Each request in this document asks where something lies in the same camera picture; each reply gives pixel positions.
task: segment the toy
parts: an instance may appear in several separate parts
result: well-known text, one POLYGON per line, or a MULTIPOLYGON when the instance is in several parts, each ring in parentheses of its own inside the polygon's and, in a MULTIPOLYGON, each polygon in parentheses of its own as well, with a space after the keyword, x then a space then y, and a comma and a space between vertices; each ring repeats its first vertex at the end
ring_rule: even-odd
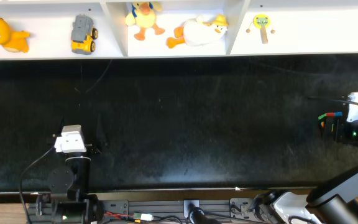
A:
POLYGON ((99 32, 94 28, 93 20, 86 15, 77 15, 71 32, 71 51, 76 54, 91 54, 96 48, 94 40, 98 36, 99 32))
POLYGON ((184 43, 190 46, 210 44, 222 38, 228 26, 224 15, 218 15, 212 23, 204 22, 199 16, 196 20, 186 21, 183 26, 177 27, 174 31, 176 38, 168 38, 167 45, 172 49, 184 43))
MULTIPOLYGON (((254 20, 249 24, 248 29, 246 30, 247 33, 251 32, 251 25, 254 24, 254 26, 258 29, 260 29, 260 36, 262 38, 262 43, 267 44, 269 40, 267 40, 267 33, 266 28, 269 27, 271 24, 270 18, 266 16, 265 14, 259 14, 254 17, 254 20)), ((270 31, 272 34, 276 33, 274 29, 270 31)))
POLYGON ((24 52, 29 51, 29 46, 25 38, 30 37, 28 32, 14 31, 9 24, 0 18, 0 44, 8 52, 24 52))
POLYGON ((155 23, 157 15, 154 10, 160 12, 162 10, 161 4, 158 2, 132 3, 132 11, 125 18, 125 23, 128 26, 136 24, 140 27, 140 32, 134 35, 137 40, 145 40, 145 33, 148 28, 153 28, 155 35, 161 35, 165 32, 165 29, 159 28, 155 23))

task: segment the wooden handle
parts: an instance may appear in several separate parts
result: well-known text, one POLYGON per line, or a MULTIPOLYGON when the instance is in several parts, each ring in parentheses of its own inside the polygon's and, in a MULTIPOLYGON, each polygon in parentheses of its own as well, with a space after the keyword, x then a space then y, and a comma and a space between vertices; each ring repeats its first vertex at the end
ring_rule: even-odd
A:
POLYGON ((260 28, 260 36, 262 38, 262 44, 267 44, 269 42, 267 40, 266 27, 264 25, 260 28))

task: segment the yellow and gray toy truck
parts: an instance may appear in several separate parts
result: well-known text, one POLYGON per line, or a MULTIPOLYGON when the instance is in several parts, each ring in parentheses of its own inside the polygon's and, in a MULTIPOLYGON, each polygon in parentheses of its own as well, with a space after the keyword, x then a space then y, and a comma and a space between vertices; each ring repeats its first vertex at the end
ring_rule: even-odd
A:
POLYGON ((71 32, 71 51, 76 54, 89 55, 95 50, 94 40, 98 30, 93 27, 93 20, 86 15, 77 15, 71 32))

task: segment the wooden floor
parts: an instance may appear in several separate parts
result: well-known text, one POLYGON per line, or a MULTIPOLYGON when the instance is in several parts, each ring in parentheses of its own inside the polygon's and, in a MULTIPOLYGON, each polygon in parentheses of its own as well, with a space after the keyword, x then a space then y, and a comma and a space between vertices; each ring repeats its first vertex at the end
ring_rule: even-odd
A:
MULTIPOLYGON (((234 192, 235 197, 254 197, 252 195, 255 195, 257 192, 261 191, 248 191, 248 192, 234 192)), ((208 194, 201 194, 200 191, 197 192, 191 192, 185 194, 185 197, 182 197, 181 194, 172 194, 171 192, 160 192, 157 193, 150 193, 150 192, 136 192, 136 193, 119 193, 119 194, 100 194, 98 197, 102 200, 123 200, 127 199, 130 201, 135 200, 158 200, 158 198, 161 200, 162 197, 166 198, 165 200, 179 200, 176 199, 177 197, 182 198, 191 198, 192 195, 199 195, 200 199, 203 200, 210 200, 211 196, 213 195, 215 199, 218 200, 224 200, 224 199, 230 199, 233 197, 233 193, 225 192, 220 194, 211 194, 212 192, 209 192, 208 194)), ((23 212, 23 207, 21 204, 0 204, 0 224, 24 224, 25 223, 25 216, 23 212)))

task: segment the black tabletop surface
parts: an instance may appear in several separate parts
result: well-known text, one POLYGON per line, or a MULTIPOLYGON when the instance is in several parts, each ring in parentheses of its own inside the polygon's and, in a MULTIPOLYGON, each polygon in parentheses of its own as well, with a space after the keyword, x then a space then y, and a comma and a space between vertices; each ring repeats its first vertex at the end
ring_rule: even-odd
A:
MULTIPOLYGON (((94 192, 311 186, 358 164, 358 147, 319 137, 317 117, 342 105, 306 98, 358 91, 358 54, 122 59, 101 76, 109 62, 0 62, 0 192, 17 192, 62 118, 86 137, 103 119, 94 192)), ((24 190, 62 164, 48 155, 24 190)))

